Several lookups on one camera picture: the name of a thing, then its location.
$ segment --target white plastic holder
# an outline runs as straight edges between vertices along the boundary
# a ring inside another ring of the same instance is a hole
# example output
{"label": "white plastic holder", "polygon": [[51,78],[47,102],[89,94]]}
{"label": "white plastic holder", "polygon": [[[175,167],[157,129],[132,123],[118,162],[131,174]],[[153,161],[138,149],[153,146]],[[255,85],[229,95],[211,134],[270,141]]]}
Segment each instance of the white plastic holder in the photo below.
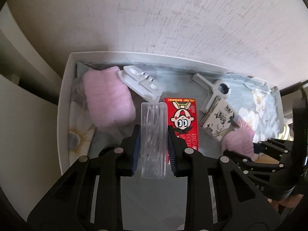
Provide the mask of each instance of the white plastic holder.
{"label": "white plastic holder", "polygon": [[222,80],[217,80],[214,83],[211,83],[209,80],[205,79],[202,75],[199,73],[195,73],[192,77],[193,80],[198,83],[200,86],[204,88],[210,88],[212,91],[212,96],[209,97],[208,100],[206,100],[202,107],[200,108],[200,111],[203,113],[207,113],[210,109],[215,97],[221,97],[223,99],[227,99],[231,94],[230,87]]}
{"label": "white plastic holder", "polygon": [[163,86],[153,77],[147,75],[136,66],[124,66],[124,70],[118,72],[119,79],[134,92],[148,102],[159,102],[163,93]]}

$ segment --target red milk carton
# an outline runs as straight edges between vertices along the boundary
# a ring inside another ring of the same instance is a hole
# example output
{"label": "red milk carton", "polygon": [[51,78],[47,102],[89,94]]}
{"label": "red milk carton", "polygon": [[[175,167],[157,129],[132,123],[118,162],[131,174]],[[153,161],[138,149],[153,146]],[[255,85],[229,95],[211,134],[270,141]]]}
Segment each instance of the red milk carton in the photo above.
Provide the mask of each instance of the red milk carton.
{"label": "red milk carton", "polygon": [[168,125],[172,125],[177,137],[186,141],[187,147],[198,150],[198,120],[196,100],[189,98],[165,98],[168,108]]}

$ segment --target cartoon character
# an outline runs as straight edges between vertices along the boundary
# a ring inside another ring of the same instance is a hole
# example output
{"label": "cartoon character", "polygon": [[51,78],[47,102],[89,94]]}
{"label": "cartoon character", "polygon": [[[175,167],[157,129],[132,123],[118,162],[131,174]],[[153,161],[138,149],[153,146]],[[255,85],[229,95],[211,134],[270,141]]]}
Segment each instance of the cartoon character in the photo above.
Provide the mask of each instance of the cartoon character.
{"label": "cartoon character", "polygon": [[190,102],[172,102],[173,106],[177,109],[171,121],[174,122],[174,130],[180,134],[185,134],[192,129],[190,127],[194,118],[188,112]]}

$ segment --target white plastic object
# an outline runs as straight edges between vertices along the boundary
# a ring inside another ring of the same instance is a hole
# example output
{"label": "white plastic object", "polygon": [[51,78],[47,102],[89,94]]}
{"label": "white plastic object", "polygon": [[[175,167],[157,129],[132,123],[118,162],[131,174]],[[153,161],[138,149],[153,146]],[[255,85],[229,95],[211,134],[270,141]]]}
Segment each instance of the white plastic object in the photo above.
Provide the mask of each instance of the white plastic object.
{"label": "white plastic object", "polygon": [[165,102],[141,104],[141,177],[163,179],[167,177],[168,142],[167,104]]}
{"label": "white plastic object", "polygon": [[120,80],[148,102],[159,102],[163,86],[136,66],[124,66],[118,72]]}
{"label": "white plastic object", "polygon": [[230,87],[222,80],[217,80],[214,83],[211,83],[199,73],[195,73],[192,78],[200,86],[204,88],[210,88],[212,91],[212,95],[208,97],[208,99],[203,103],[202,107],[200,108],[200,111],[203,113],[208,112],[212,103],[214,102],[215,97],[218,96],[223,99],[227,99],[231,94]]}

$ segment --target pink fluffy cloth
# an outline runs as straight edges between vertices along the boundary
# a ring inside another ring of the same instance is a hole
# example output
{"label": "pink fluffy cloth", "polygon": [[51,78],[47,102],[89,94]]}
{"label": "pink fluffy cloth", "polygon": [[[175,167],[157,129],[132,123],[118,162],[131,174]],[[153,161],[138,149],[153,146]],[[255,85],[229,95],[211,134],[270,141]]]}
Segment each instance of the pink fluffy cloth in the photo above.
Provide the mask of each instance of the pink fluffy cloth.
{"label": "pink fluffy cloth", "polygon": [[234,151],[239,154],[254,158],[254,145],[249,132],[240,127],[225,135],[221,141],[222,152],[225,150]]}
{"label": "pink fluffy cloth", "polygon": [[84,90],[89,114],[99,130],[124,126],[136,118],[128,87],[118,78],[119,67],[84,74]]}

